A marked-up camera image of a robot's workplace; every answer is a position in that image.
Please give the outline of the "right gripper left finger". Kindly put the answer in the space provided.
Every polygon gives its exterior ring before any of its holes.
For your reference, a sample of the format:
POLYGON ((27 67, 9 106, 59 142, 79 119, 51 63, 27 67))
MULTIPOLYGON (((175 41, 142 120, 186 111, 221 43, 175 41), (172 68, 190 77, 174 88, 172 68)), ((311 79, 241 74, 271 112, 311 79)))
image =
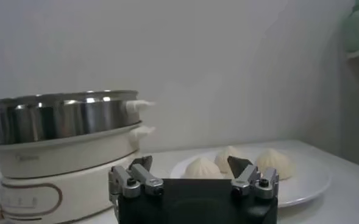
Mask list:
POLYGON ((153 176, 149 170, 152 166, 152 156, 134 159, 128 168, 113 166, 108 172, 109 198, 137 198, 144 192, 151 196, 164 194, 164 182, 153 176))

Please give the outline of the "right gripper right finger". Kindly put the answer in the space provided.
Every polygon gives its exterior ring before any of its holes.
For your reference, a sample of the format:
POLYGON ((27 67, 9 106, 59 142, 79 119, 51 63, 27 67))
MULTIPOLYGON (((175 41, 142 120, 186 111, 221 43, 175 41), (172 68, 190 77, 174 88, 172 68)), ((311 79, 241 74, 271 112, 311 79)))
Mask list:
POLYGON ((246 197, 254 194, 261 200, 277 198, 279 193, 279 175, 277 170, 267 167, 259 171, 248 159, 229 156, 227 159, 234 179, 231 180, 231 194, 236 197, 246 197))

